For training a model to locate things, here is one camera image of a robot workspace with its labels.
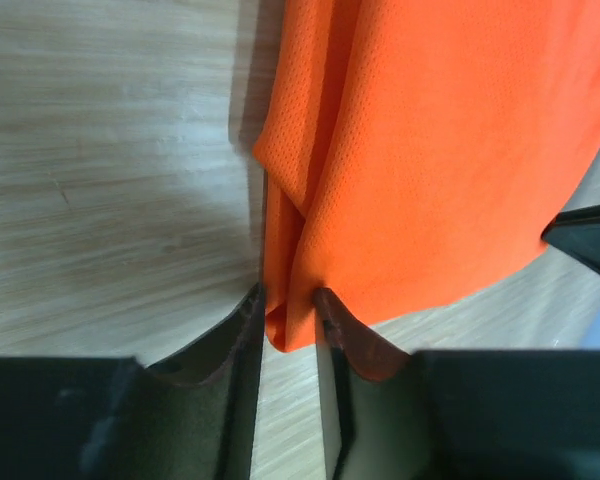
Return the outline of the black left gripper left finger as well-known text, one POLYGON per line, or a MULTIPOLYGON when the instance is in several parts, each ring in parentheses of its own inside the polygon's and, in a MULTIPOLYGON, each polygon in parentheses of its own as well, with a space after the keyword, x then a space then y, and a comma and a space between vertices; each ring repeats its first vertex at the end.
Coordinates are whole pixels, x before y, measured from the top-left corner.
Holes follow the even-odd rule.
POLYGON ((246 479, 265 293, 145 366, 0 357, 0 479, 246 479))

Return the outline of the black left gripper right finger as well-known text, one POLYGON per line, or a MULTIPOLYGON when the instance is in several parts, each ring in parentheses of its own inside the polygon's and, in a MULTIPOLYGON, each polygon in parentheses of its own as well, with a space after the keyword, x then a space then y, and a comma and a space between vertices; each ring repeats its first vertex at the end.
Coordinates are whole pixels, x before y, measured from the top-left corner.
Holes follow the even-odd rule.
POLYGON ((600 479, 600 350, 405 352, 313 296, 330 479, 600 479))

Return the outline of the orange t-shirt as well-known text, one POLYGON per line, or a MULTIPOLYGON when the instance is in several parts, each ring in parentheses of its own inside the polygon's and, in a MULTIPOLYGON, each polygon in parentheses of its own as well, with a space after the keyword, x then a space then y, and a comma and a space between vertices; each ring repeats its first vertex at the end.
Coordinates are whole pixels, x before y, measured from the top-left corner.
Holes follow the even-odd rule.
POLYGON ((266 333, 364 323, 524 268, 600 149, 600 1, 289 1, 254 156, 266 333))

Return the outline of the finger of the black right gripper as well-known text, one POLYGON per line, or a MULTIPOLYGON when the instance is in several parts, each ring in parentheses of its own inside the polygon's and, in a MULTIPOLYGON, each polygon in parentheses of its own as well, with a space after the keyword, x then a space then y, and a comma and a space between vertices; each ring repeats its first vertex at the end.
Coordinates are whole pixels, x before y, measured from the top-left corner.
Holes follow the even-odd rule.
POLYGON ((541 239, 600 275, 600 205, 561 212, 541 239))

